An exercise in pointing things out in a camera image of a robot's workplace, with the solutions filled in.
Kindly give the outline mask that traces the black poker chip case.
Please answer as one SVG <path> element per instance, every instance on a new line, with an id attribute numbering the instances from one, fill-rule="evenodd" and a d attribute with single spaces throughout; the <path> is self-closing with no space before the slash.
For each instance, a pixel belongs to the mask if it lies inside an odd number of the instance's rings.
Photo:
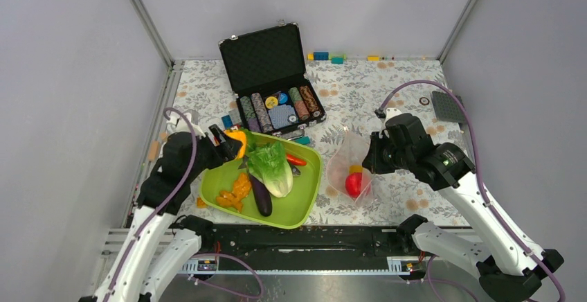
<path id="1" fill-rule="evenodd" d="M 325 122 L 297 23 L 233 35 L 218 47 L 246 129 L 280 136 Z"/>

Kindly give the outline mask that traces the orange fried chicken piece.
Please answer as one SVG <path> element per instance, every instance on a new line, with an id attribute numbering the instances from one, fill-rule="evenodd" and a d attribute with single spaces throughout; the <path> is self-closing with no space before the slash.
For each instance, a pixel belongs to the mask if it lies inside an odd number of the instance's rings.
<path id="1" fill-rule="evenodd" d="M 221 207 L 234 208 L 238 213 L 241 213 L 244 208 L 242 200 L 248 197 L 251 190 L 252 184 L 249 176 L 241 172 L 233 182 L 232 189 L 230 191 L 221 190 L 215 200 Z"/>

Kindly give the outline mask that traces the purple eggplant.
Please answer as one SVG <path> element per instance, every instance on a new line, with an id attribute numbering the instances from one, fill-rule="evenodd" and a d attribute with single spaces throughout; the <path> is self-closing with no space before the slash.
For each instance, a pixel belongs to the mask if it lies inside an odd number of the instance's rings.
<path id="1" fill-rule="evenodd" d="M 251 172 L 249 172 L 249 170 L 247 170 L 247 173 L 251 181 L 253 196 L 258 211 L 264 217 L 270 216 L 273 212 L 273 204 L 271 201 L 270 192 L 257 177 L 255 177 Z"/>

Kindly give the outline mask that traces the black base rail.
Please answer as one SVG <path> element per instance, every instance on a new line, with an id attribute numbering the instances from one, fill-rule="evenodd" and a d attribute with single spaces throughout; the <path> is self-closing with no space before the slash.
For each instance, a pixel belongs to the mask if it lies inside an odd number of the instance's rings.
<path id="1" fill-rule="evenodd" d="M 257 272 L 420 273 L 429 254 L 395 227 L 301 226 L 279 229 L 248 224 L 213 224 L 182 215 L 169 228 L 194 228 L 200 253 L 219 252 L 240 259 Z"/>

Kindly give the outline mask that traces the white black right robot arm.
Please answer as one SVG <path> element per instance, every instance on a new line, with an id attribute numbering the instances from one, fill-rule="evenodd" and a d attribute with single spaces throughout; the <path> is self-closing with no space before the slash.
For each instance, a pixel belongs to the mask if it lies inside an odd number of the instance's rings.
<path id="1" fill-rule="evenodd" d="M 397 227 L 397 246 L 449 261 L 478 280 L 494 301 L 528 301 L 542 280 L 563 264 L 561 254 L 535 243 L 478 182 L 473 162 L 453 143 L 435 144 L 418 117 L 395 108 L 377 109 L 382 120 L 370 135 L 362 166 L 372 174 L 407 170 L 448 200 L 480 242 L 445 231 L 421 215 Z"/>

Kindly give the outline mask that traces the floral tablecloth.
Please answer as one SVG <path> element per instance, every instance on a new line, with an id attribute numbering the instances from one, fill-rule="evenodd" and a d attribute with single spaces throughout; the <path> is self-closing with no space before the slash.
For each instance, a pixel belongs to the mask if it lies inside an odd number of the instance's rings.
<path id="1" fill-rule="evenodd" d="M 329 161 L 335 154 L 346 131 L 367 139 L 380 127 L 374 111 L 388 94 L 394 94 L 388 106 L 419 117 L 436 143 L 467 146 L 467 138 L 457 123 L 438 120 L 433 106 L 420 102 L 440 85 L 446 85 L 439 62 L 318 61 L 308 62 L 306 70 L 327 114 L 325 122 L 306 131 L 310 145 L 323 161 Z M 185 62 L 171 99 L 176 109 L 197 112 L 202 127 L 220 125 L 222 116 L 236 107 L 224 64 L 219 60 Z M 307 224 L 390 226 L 419 214 L 439 226 L 467 225 L 450 202 L 408 172 L 379 175 L 374 178 L 373 188 L 374 201 L 357 208 L 327 180 L 322 180 Z"/>

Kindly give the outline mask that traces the red tomato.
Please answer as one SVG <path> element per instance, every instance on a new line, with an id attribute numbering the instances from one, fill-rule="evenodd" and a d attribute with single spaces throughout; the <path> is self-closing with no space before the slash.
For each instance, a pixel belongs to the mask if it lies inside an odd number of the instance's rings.
<path id="1" fill-rule="evenodd" d="M 346 193 L 353 199 L 358 198 L 368 186 L 368 179 L 362 172 L 353 172 L 345 180 Z"/>

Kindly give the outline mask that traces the clear pink zip top bag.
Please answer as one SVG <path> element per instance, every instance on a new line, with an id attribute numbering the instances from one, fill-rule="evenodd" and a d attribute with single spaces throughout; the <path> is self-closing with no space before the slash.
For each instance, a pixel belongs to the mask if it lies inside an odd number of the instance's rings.
<path id="1" fill-rule="evenodd" d="M 342 143 L 327 164 L 329 185 L 356 207 L 370 205 L 374 200 L 372 174 L 362 166 L 369 143 L 346 130 Z"/>

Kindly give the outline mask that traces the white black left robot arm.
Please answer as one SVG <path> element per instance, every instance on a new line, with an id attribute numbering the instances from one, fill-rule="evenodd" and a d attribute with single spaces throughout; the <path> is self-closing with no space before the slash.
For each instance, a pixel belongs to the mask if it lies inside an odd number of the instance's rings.
<path id="1" fill-rule="evenodd" d="M 195 178 L 242 158 L 246 141 L 228 136 L 216 125 L 204 132 L 172 107 L 165 108 L 163 115 L 173 132 L 141 185 L 131 226 L 111 269 L 82 301 L 158 301 L 189 258 L 214 247 L 211 222 L 188 216 L 171 243 L 156 254 Z"/>

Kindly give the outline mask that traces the green napa cabbage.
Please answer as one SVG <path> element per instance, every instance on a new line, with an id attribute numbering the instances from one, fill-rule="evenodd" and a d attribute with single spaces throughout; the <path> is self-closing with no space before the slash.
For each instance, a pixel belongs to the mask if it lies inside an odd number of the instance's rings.
<path id="1" fill-rule="evenodd" d="M 255 135 L 244 130 L 246 136 L 247 166 L 249 172 L 260 180 L 277 198 L 286 197 L 293 188 L 293 173 L 287 161 L 287 153 L 279 141 L 257 144 Z"/>

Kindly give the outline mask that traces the yellow bell pepper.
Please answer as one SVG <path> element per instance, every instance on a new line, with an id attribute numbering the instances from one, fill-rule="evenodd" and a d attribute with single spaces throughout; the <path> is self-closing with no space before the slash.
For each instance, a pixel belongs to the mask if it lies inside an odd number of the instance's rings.
<path id="1" fill-rule="evenodd" d="M 235 154 L 235 159 L 242 159 L 245 155 L 248 141 L 246 133 L 241 130 L 226 130 L 224 134 L 231 153 Z"/>

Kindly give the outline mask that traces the blue toy brick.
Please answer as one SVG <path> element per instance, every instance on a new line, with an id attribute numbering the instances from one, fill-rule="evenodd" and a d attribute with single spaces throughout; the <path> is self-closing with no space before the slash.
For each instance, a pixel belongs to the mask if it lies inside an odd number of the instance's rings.
<path id="1" fill-rule="evenodd" d="M 229 130 L 230 128 L 232 128 L 232 126 L 234 126 L 232 119 L 229 115 L 222 116 L 221 120 L 226 130 Z"/>

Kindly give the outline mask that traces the blue yellow brick row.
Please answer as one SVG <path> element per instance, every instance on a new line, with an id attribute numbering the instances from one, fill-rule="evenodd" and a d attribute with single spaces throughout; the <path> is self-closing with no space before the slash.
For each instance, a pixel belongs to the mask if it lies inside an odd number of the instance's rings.
<path id="1" fill-rule="evenodd" d="M 347 60 L 346 54 L 333 54 L 327 51 L 315 51 L 307 55 L 309 61 L 330 61 L 332 64 L 343 64 Z"/>

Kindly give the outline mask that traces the dark grey building baseplate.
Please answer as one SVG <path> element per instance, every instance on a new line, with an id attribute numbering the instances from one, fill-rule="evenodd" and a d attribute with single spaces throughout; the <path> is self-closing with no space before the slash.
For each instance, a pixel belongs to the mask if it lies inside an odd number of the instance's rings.
<path id="1" fill-rule="evenodd" d="M 440 121 L 466 124 L 467 120 L 458 104 L 444 91 L 432 91 L 431 102 L 436 118 Z"/>

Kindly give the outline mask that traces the yellow orange mango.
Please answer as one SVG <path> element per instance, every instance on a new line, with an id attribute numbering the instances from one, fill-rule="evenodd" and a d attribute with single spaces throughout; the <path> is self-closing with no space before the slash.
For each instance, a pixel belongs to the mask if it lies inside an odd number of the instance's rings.
<path id="1" fill-rule="evenodd" d="M 352 165 L 349 167 L 349 174 L 350 175 L 362 173 L 362 172 L 363 172 L 363 167 L 361 165 Z"/>

